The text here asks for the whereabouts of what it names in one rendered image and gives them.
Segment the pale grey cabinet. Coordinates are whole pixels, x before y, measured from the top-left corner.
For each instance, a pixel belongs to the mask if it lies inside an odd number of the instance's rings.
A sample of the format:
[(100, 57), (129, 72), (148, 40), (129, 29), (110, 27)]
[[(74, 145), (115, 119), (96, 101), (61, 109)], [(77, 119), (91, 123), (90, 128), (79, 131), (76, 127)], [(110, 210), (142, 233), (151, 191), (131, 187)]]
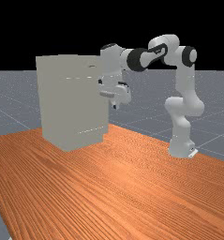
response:
[(100, 59), (46, 55), (36, 64), (42, 137), (67, 152), (101, 143), (108, 132), (109, 102), (98, 90)]

